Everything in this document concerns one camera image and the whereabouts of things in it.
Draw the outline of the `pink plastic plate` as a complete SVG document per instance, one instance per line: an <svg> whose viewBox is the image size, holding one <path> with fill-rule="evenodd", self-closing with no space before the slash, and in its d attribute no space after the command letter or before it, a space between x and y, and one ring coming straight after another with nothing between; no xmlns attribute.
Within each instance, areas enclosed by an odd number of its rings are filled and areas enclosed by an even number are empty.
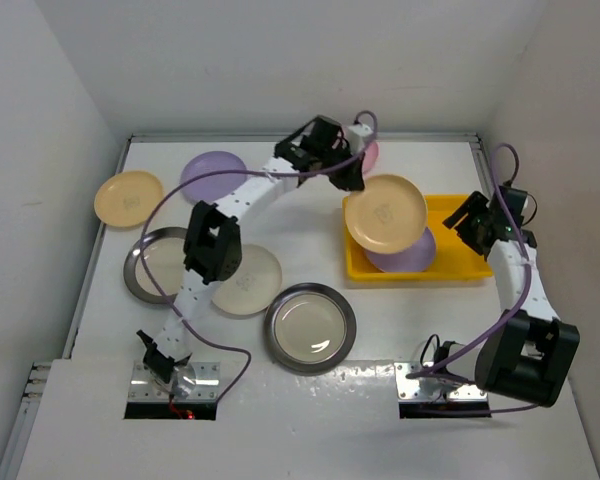
<svg viewBox="0 0 600 480"><path fill-rule="evenodd" d="M376 141L372 142L365 151L362 161L362 174L366 175L374 168L379 155L379 145Z"/></svg>

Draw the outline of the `orange plastic plate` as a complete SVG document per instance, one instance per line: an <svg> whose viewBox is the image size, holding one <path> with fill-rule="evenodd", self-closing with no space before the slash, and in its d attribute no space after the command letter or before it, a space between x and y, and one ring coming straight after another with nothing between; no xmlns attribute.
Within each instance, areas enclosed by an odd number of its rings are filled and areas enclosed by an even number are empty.
<svg viewBox="0 0 600 480"><path fill-rule="evenodd" d="M142 170L126 171L101 185L93 206L102 223L131 228L143 224L163 197L162 182L155 175Z"/></svg>
<svg viewBox="0 0 600 480"><path fill-rule="evenodd" d="M364 249L395 254L410 248L427 227L425 196L408 179L382 174L365 180L362 191L346 198L344 220L351 237Z"/></svg>

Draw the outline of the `purple plastic plate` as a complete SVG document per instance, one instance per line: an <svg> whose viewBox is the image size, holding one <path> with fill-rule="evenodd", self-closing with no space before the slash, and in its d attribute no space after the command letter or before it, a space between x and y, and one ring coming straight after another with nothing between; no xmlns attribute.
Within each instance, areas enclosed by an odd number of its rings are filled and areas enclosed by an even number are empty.
<svg viewBox="0 0 600 480"><path fill-rule="evenodd" d="M181 172L180 183L206 173L236 170L236 173L205 177L182 189L184 198L192 204L198 201L214 203L232 193L246 180L246 166L242 159L227 151L209 151L190 160Z"/></svg>
<svg viewBox="0 0 600 480"><path fill-rule="evenodd" d="M366 258L378 270L385 273L420 273L434 262L437 251L436 240L429 227L409 248L393 254L380 254L365 249Z"/></svg>

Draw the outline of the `cream plastic plate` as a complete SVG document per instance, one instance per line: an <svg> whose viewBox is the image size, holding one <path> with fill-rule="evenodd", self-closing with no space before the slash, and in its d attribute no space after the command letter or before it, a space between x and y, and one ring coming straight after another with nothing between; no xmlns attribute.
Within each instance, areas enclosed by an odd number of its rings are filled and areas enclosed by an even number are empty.
<svg viewBox="0 0 600 480"><path fill-rule="evenodd" d="M253 315L270 305L281 285L282 268L276 256L262 246L247 244L238 269L221 283L212 302L229 315Z"/></svg>

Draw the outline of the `steel rimmed plate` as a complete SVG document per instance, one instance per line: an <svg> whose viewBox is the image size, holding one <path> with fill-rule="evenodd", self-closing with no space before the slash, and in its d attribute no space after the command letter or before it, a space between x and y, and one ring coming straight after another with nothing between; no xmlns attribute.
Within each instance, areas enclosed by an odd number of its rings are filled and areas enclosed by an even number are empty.
<svg viewBox="0 0 600 480"><path fill-rule="evenodd" d="M313 282L278 294L264 317L267 353L298 375L325 374L341 364L357 336L357 319L348 300L334 288Z"/></svg>
<svg viewBox="0 0 600 480"><path fill-rule="evenodd" d="M166 305L167 302L147 275L141 259L171 301L180 290L184 272L183 227L164 227L149 232L144 250L136 242L129 250L123 265L123 280L128 291L139 301L150 305Z"/></svg>

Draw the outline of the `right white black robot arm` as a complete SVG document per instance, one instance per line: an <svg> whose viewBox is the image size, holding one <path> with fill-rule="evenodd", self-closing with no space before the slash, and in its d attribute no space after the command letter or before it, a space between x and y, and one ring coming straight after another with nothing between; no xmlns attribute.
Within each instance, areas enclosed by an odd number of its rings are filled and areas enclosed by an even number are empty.
<svg viewBox="0 0 600 480"><path fill-rule="evenodd" d="M526 192L505 186L491 198L475 191L444 220L492 269L502 315L466 345L443 343L420 372L548 408L559 397L580 334L560 320L545 294L537 241L523 226L526 199Z"/></svg>

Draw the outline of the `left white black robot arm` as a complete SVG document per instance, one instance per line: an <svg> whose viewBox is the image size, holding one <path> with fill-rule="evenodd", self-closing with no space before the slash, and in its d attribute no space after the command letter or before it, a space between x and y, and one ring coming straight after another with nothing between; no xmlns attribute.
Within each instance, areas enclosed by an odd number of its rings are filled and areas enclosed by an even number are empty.
<svg viewBox="0 0 600 480"><path fill-rule="evenodd" d="M215 202L195 204L184 240L181 288L166 299L168 319L155 337L138 333L145 345L143 363L161 383L171 384L177 367L191 356L185 340L194 331L191 318L207 309L220 283L240 266L242 225L312 177L325 176L341 191L363 190L362 162L377 130L359 119L344 127L318 115L276 143L271 158L248 171L237 189Z"/></svg>

